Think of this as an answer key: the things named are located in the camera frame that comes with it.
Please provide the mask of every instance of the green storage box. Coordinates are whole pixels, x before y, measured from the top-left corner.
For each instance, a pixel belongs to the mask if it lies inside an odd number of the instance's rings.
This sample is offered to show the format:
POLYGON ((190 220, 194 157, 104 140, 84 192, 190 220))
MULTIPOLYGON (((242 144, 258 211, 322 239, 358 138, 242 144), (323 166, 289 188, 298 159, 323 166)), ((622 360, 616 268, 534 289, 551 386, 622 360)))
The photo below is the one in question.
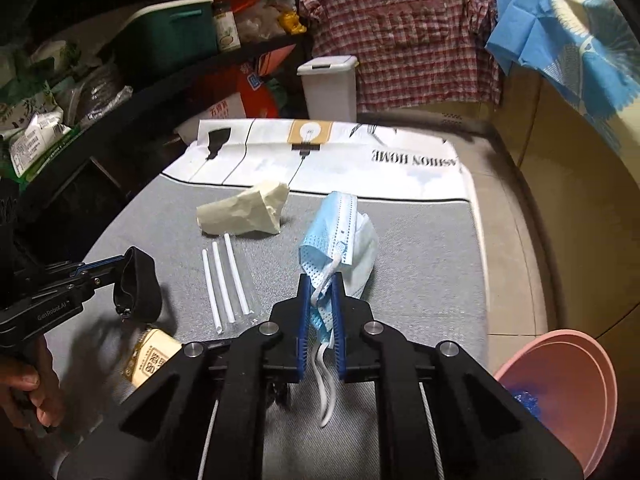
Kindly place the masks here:
POLYGON ((218 52, 213 0, 177 0, 140 9, 111 42, 125 81, 139 88, 218 52))

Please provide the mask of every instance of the crumpled paper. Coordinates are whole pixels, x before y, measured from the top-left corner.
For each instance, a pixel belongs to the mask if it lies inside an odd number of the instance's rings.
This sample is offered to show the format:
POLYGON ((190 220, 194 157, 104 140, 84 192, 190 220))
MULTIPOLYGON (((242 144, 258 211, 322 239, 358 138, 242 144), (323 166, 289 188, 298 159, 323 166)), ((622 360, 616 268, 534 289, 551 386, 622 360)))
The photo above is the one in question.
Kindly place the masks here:
POLYGON ((283 182, 265 180, 242 193, 196 208, 200 228, 210 235, 280 232, 280 213, 289 196, 283 182))

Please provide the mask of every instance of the face mask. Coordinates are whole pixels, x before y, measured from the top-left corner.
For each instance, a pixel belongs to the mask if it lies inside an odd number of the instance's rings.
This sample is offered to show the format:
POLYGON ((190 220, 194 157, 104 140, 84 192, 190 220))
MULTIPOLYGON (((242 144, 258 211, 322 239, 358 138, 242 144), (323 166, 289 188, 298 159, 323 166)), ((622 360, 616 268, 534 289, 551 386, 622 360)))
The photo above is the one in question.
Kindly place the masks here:
POLYGON ((335 407, 335 383, 324 364, 324 352, 334 346, 331 277, 342 273, 347 296, 359 298, 378 252, 378 236, 369 216, 357 212, 354 195, 334 191, 323 201, 300 245, 300 266, 311 279, 311 323, 318 338, 312 365, 320 393, 320 425, 325 426, 335 407), (328 383, 329 396, 324 389, 328 383))

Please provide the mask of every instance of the trash can lid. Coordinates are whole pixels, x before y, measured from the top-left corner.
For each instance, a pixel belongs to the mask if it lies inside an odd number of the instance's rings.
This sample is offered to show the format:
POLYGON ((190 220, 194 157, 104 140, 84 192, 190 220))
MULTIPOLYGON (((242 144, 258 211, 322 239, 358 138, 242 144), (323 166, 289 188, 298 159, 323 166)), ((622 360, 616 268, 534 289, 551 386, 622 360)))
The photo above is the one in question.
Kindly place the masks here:
POLYGON ((353 70, 358 65, 355 56, 315 57, 298 67, 298 75, 333 74, 353 70))

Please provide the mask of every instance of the blue cloth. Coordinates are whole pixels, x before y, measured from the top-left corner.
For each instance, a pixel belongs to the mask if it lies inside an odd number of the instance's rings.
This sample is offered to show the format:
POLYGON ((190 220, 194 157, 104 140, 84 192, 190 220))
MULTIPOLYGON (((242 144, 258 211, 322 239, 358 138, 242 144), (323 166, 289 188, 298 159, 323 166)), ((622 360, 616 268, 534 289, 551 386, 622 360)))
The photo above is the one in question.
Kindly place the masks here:
POLYGON ((640 105, 640 44, 613 0, 497 4, 486 48, 506 73, 512 63, 541 72, 617 152, 620 128, 640 140, 640 124, 622 114, 640 105))
POLYGON ((331 298, 325 293, 339 264, 350 266, 353 263, 357 207, 355 195, 338 191, 329 193, 322 200, 298 250, 302 270, 311 279, 315 291, 319 291, 317 300, 311 298, 310 320, 323 343, 329 342, 334 329, 331 298))

